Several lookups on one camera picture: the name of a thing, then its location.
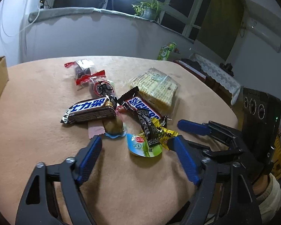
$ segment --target blue gripper pad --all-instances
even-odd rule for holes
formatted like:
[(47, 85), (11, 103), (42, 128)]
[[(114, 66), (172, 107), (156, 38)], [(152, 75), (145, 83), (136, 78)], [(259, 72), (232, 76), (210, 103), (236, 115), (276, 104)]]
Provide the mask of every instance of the blue gripper pad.
[(181, 135), (169, 139), (167, 145), (170, 150), (177, 153), (188, 180), (198, 186), (201, 182), (199, 177), (201, 160), (191, 154), (193, 148), (188, 145)]
[(90, 177), (101, 150), (102, 139), (99, 136), (94, 136), (88, 146), (80, 149), (77, 153), (75, 172), (78, 174), (76, 181), (79, 185), (82, 185)]
[(207, 125), (198, 124), (184, 119), (181, 119), (177, 123), (177, 127), (184, 132), (188, 132), (191, 134), (198, 134), (202, 136), (209, 135), (211, 133), (211, 130)]

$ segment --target white cable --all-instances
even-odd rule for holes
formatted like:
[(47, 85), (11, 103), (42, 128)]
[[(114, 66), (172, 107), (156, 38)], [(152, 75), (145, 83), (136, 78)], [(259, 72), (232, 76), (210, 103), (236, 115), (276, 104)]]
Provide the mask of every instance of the white cable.
[(31, 25), (37, 20), (37, 18), (39, 17), (39, 14), (40, 14), (41, 9), (40, 9), (40, 5), (38, 4), (38, 5), (37, 5), (37, 8), (38, 8), (39, 12), (38, 12), (36, 18), (35, 18), (29, 25), (27, 25), (26, 27), (24, 27), (23, 29), (21, 29), (17, 34), (15, 34), (15, 35), (8, 35), (8, 34), (6, 34), (6, 32), (5, 32), (4, 28), (3, 28), (3, 20), (2, 20), (4, 1), (5, 1), (5, 0), (3, 0), (3, 2), (2, 2), (2, 7), (1, 7), (1, 12), (0, 12), (0, 26), (2, 27), (2, 30), (3, 30), (4, 34), (5, 34), (7, 37), (14, 37), (14, 36), (17, 36), (17, 35), (20, 34), (23, 30), (25, 30), (25, 29), (27, 29), (29, 26), (31, 26)]

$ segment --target windowsill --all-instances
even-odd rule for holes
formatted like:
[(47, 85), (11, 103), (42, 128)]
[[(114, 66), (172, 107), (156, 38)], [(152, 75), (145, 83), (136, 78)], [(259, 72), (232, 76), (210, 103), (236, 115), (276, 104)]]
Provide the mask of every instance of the windowsill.
[[(97, 12), (97, 13), (103, 13), (103, 14), (107, 14), (107, 15), (118, 15), (118, 16), (122, 16), (122, 17), (126, 17), (126, 18), (131, 18), (131, 19), (140, 19), (140, 20), (146, 20), (148, 22), (152, 22), (155, 23), (173, 33), (176, 33), (178, 35), (180, 35), (181, 37), (187, 39), (189, 42), (191, 42), (192, 44), (194, 43), (193, 40), (184, 37), (182, 34), (173, 31), (167, 27), (164, 27), (160, 24), (158, 24), (156, 21), (150, 21), (148, 19), (144, 19), (138, 16), (133, 16), (127, 13), (121, 13), (118, 11), (111, 11), (111, 10), (106, 10), (106, 9), (98, 9), (98, 8), (85, 8), (85, 7), (64, 7), (64, 8), (52, 8), (52, 9), (41, 9), (40, 10), (40, 14), (37, 18), (37, 20), (35, 21), (35, 23), (39, 23), (39, 22), (43, 22), (49, 19), (54, 19), (54, 18), (60, 18), (60, 17), (64, 17), (64, 16), (69, 16), (69, 15), (82, 15), (82, 14), (91, 14), (93, 12)], [(29, 14), (28, 16), (28, 22), (31, 23), (35, 20), (35, 18), (38, 15), (38, 11), (32, 12)]]

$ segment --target wall-mounted white device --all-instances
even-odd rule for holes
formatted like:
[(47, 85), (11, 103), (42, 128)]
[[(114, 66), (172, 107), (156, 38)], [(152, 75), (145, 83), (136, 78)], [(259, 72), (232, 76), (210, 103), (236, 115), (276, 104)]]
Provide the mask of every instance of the wall-mounted white device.
[(281, 38), (260, 22), (247, 18), (246, 29), (268, 43), (277, 53), (281, 52)]

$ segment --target plant pot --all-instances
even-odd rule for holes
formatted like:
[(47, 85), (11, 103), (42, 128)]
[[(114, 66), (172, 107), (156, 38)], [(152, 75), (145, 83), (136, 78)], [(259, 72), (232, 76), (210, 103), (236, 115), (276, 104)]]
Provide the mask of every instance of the plant pot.
[(143, 15), (141, 16), (144, 19), (148, 19), (148, 20), (155, 20), (156, 19), (156, 10), (151, 9), (151, 8), (146, 8), (143, 11)]

